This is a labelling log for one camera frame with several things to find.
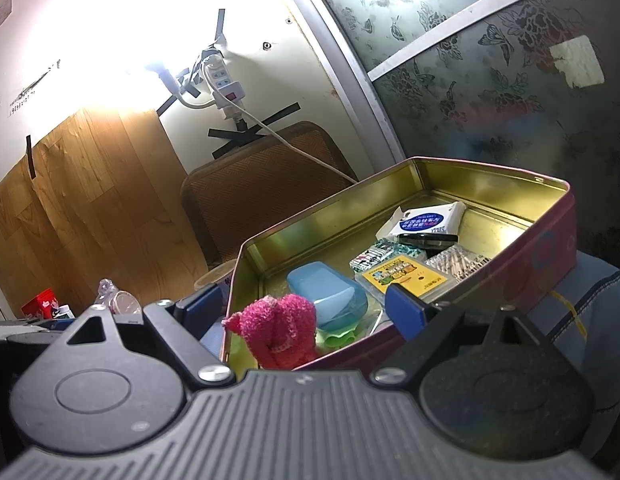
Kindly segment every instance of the yellow card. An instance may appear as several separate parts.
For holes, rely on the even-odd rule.
[[[379,264],[374,269],[364,272],[363,277],[384,294],[391,283],[399,283],[417,297],[448,280],[436,270],[408,256],[397,256]]]

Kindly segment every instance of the white cable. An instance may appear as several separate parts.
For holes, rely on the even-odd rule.
[[[208,77],[208,74],[206,73],[206,71],[202,70],[202,72],[203,72],[203,77],[206,79],[206,82],[208,83],[210,88],[214,88],[215,86],[211,83],[210,78]],[[277,132],[275,132],[273,129],[271,129],[269,126],[266,126],[266,124],[263,124],[260,120],[258,120],[250,112],[244,110],[239,105],[233,103],[230,99],[227,99],[226,96],[221,94],[220,92],[217,92],[217,93],[222,97],[222,99],[224,101],[230,103],[237,110],[239,110],[242,113],[246,114],[253,121],[255,121],[261,128],[263,128],[266,132],[268,132],[269,134],[274,136],[276,139],[279,139],[279,142],[281,142],[284,146],[287,146],[288,148],[290,148],[293,152],[297,152],[299,155],[302,155],[305,158],[309,158],[313,162],[317,163],[319,166],[323,166],[324,168],[327,168],[328,170],[333,171],[334,173],[336,173],[340,177],[345,178],[348,182],[351,182],[353,184],[358,184],[358,182],[356,180],[354,180],[352,177],[347,176],[345,173],[341,173],[341,171],[337,170],[337,168],[332,167],[330,164],[327,164],[326,162],[322,161],[320,158],[316,158],[315,156],[312,156],[309,153],[306,153],[303,150],[300,150],[299,148],[296,148],[295,146],[290,144],[286,139],[281,137]]]
[[[205,103],[197,105],[197,104],[194,104],[194,103],[187,102],[186,99],[183,98],[181,93],[172,94],[172,95],[174,95],[179,100],[179,102],[182,105],[184,105],[187,108],[192,108],[193,110],[202,110],[203,108],[208,108],[208,107],[212,106],[213,104],[215,104],[215,100],[214,99],[210,99],[210,101],[207,101]]]

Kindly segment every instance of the plastic bag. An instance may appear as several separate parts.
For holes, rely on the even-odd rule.
[[[107,306],[113,314],[141,313],[141,305],[136,298],[125,290],[119,290],[112,280],[107,278],[99,282],[94,303]]]

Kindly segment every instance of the triangular cutout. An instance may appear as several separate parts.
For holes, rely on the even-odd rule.
[[[87,343],[103,343],[106,334],[103,331],[101,317],[88,318],[88,321],[68,340],[69,345],[84,345]]]

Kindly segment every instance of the white plug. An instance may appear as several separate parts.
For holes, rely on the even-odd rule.
[[[226,99],[232,101],[240,107],[243,107],[241,99],[245,97],[244,88],[238,81],[233,81],[228,67],[222,56],[219,54],[213,54],[208,56],[201,64],[201,69],[205,71],[206,76],[203,79],[209,81],[209,85],[212,84],[212,97],[215,100],[216,107],[223,110],[226,119],[240,119],[242,113],[231,104],[226,102]]]

